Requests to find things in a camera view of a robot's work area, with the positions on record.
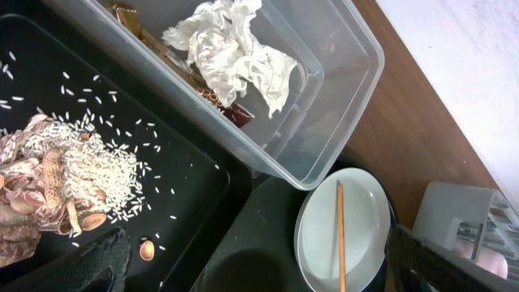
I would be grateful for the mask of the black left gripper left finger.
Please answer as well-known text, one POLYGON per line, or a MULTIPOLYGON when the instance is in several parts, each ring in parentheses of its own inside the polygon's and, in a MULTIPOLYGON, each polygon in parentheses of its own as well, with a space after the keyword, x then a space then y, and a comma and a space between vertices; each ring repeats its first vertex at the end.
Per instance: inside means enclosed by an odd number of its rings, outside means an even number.
POLYGON ((131 259, 127 231, 116 227, 30 273, 25 291, 123 291, 131 259))

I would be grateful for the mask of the pink cup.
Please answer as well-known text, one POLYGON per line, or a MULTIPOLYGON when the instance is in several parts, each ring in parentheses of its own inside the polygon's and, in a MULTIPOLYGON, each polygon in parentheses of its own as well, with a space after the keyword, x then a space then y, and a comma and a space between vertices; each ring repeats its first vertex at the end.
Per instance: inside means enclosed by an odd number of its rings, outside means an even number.
MULTIPOLYGON (((453 251, 461 257, 471 259, 474 251, 474 244, 464 239, 458 239, 455 243, 453 251)), ((508 278, 508 263, 505 257, 499 252, 493 251, 486 247, 482 247, 479 252, 477 266, 487 270, 506 280, 508 278)))

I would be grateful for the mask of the gold snack wrapper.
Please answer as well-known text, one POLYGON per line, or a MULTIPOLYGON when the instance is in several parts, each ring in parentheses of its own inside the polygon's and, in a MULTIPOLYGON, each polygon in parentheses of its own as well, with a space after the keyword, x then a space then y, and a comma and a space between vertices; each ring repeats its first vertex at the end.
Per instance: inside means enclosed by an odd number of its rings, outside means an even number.
POLYGON ((107 1, 103 4, 103 7, 235 126, 241 128, 255 118, 252 113, 237 103, 233 103, 229 107, 224 107, 218 96, 207 86, 199 73, 192 67, 189 67, 176 53, 168 49, 141 26, 137 10, 134 6, 124 2, 107 1))

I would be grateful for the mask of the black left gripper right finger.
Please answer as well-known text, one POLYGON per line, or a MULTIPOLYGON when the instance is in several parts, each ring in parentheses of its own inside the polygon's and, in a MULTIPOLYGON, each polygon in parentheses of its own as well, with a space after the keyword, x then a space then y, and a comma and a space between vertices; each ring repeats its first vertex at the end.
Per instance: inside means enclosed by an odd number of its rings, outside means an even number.
POLYGON ((388 233, 388 275, 396 291, 491 291, 487 271, 450 251, 415 238, 402 225, 388 233))

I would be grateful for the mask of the grey plate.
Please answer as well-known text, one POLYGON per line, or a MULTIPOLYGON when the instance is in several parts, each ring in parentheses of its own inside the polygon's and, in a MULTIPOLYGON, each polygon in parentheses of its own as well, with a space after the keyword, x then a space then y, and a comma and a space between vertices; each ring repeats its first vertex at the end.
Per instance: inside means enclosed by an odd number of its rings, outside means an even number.
POLYGON ((311 290, 340 289, 338 183, 344 187, 346 289, 363 291, 384 262, 391 226, 384 189, 365 170, 338 170, 306 197, 294 229, 294 253, 302 277, 311 290))

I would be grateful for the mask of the white napkin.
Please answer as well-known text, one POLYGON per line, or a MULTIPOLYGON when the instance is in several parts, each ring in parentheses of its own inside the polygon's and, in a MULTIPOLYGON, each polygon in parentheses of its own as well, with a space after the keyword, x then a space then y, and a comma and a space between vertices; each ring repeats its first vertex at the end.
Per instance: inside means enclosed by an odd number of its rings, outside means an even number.
POLYGON ((251 21, 261 0, 219 0, 199 4, 192 16, 167 28, 162 40, 187 52, 206 84, 224 107, 247 94, 253 84, 268 106, 268 116, 281 112, 290 92, 290 75, 298 62, 261 44, 251 21))

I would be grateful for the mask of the wooden chopstick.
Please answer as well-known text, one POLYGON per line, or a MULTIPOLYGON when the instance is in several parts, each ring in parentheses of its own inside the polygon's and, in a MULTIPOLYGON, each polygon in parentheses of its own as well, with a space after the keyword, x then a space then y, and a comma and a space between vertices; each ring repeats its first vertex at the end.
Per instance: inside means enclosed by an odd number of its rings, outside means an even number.
POLYGON ((344 187, 337 180, 337 228, 339 238, 340 292, 346 292, 344 187))

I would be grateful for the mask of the food scraps and rice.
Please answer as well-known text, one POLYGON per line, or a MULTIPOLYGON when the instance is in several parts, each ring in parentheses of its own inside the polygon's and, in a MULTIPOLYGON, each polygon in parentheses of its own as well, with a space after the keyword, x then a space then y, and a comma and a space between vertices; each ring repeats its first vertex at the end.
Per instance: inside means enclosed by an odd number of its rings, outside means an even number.
MULTIPOLYGON (((127 144, 104 141, 90 122, 67 122, 42 109, 12 132, 14 145, 6 156, 19 160, 19 166, 6 172, 10 180, 6 194, 36 218, 42 237, 77 238, 112 217, 127 220, 141 214, 139 172, 146 164, 127 144)), ((150 238, 142 238, 137 247, 131 241, 131 257, 138 253, 149 262, 156 251, 150 238)), ((4 282, 5 287, 25 291, 24 279, 51 261, 4 282)))

